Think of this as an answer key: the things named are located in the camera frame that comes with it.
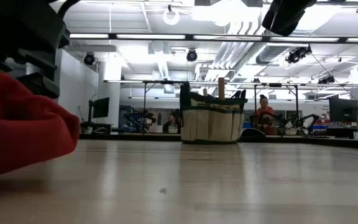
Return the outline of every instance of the computer monitor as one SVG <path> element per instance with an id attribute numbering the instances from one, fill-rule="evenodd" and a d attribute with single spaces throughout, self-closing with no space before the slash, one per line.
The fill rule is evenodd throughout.
<path id="1" fill-rule="evenodd" d="M 109 100 L 110 98 L 107 97 L 93 102 L 93 118 L 109 116 Z"/>
<path id="2" fill-rule="evenodd" d="M 357 100 L 330 98 L 329 116 L 331 122 L 357 122 Z"/>

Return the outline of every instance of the tool bag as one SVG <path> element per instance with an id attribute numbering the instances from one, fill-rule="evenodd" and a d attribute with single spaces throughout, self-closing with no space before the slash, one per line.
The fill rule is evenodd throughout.
<path id="1" fill-rule="evenodd" d="M 190 93 L 184 84 L 180 92 L 181 140 L 188 144 L 234 144 L 242 133 L 246 99 L 217 100 Z"/>

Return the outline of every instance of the wooden table surface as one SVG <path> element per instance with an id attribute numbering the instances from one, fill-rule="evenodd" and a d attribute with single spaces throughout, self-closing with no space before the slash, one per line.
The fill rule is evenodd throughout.
<path id="1" fill-rule="evenodd" d="M 0 223 L 358 223 L 358 150 L 80 141 L 0 176 Z"/>

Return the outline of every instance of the wooden handle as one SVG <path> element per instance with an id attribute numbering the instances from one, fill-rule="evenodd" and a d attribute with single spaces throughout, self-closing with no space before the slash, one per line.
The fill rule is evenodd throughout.
<path id="1" fill-rule="evenodd" d="M 224 78 L 218 78 L 219 100 L 224 100 Z"/>

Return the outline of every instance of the red cloth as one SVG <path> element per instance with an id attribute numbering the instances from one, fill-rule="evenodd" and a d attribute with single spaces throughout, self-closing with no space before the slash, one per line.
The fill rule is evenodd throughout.
<path id="1" fill-rule="evenodd" d="M 257 111 L 256 111 L 256 116 L 257 116 L 257 121 L 259 121 L 259 117 L 260 117 L 260 114 L 261 113 L 264 113 L 264 112 L 268 112 L 268 113 L 271 113 L 271 114 L 274 114 L 274 110 L 273 108 L 271 107 L 267 107 L 266 109 L 262 109 L 262 108 L 259 108 Z M 266 135 L 275 135 L 276 134 L 276 129 L 275 128 L 264 128 L 264 133 Z"/>
<path id="2" fill-rule="evenodd" d="M 78 118 L 0 72 L 0 174 L 74 151 Z"/>

